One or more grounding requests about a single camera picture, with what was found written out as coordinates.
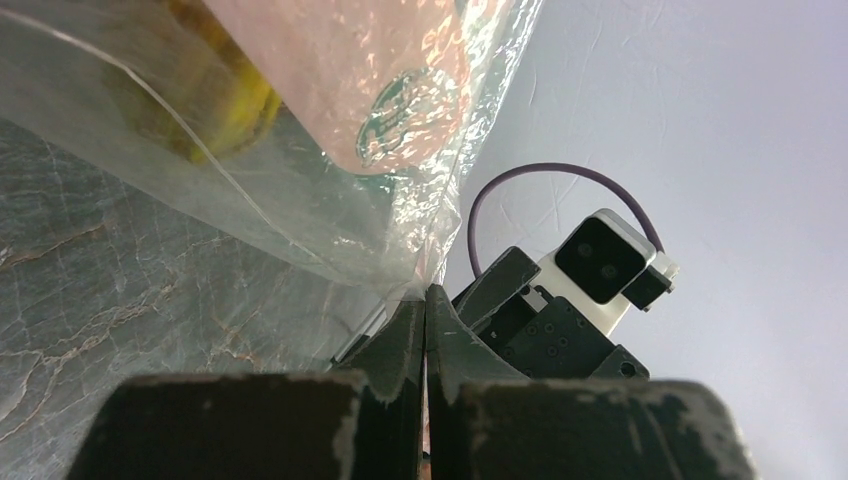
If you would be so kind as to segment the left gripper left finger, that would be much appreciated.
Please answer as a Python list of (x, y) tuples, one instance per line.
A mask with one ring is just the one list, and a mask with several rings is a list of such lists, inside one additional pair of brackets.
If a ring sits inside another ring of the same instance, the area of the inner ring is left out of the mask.
[(72, 479), (415, 479), (425, 305), (326, 372), (156, 374), (119, 385)]

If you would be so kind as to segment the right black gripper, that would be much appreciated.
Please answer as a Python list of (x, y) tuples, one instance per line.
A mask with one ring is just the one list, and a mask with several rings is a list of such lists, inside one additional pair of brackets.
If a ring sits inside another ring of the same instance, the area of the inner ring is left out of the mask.
[(649, 370), (569, 300), (531, 281), (541, 268), (507, 249), (453, 300), (459, 319), (511, 367), (534, 379), (648, 380)]

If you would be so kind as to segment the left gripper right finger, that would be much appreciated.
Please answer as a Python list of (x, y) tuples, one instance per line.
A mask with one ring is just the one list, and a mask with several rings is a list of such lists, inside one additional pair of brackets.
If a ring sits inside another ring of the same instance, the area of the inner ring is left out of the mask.
[(443, 287), (425, 307), (436, 479), (753, 479), (725, 403), (689, 381), (533, 380), (464, 325)]

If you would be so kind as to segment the clear zip top bag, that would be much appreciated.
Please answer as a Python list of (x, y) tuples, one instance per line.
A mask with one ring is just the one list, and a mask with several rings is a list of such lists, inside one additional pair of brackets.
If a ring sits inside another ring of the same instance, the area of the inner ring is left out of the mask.
[(1, 116), (382, 297), (443, 279), (537, 1), (5, 1)]

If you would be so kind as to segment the yellow fake banana bunch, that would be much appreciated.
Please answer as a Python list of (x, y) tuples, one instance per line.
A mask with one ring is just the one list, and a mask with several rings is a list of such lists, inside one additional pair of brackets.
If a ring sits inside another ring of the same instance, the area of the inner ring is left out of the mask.
[(258, 141), (285, 105), (201, 1), (126, 1), (106, 28), (131, 69), (104, 82), (127, 125), (191, 163)]

